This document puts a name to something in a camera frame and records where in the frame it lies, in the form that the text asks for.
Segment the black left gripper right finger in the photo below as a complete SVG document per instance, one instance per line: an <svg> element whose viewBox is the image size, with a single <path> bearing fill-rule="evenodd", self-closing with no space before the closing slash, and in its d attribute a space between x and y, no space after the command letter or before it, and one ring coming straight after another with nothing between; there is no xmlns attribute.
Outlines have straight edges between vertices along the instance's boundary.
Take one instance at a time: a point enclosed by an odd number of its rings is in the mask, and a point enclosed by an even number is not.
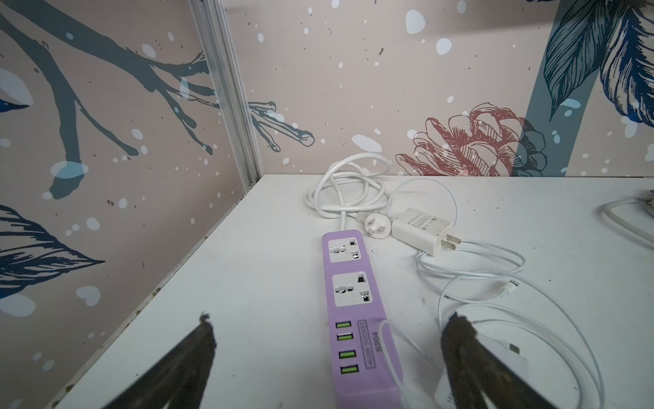
<svg viewBox="0 0 654 409"><path fill-rule="evenodd" d="M449 318L441 349L457 408L551 408L553 405L500 361L479 340L464 316Z"/></svg>

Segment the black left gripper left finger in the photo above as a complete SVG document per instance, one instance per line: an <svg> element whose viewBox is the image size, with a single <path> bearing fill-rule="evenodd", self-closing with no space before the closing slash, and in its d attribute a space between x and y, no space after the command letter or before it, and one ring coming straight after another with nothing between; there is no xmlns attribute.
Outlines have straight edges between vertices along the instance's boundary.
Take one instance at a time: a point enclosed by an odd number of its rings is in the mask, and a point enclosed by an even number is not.
<svg viewBox="0 0 654 409"><path fill-rule="evenodd" d="M199 408L216 354L209 315L107 408Z"/></svg>

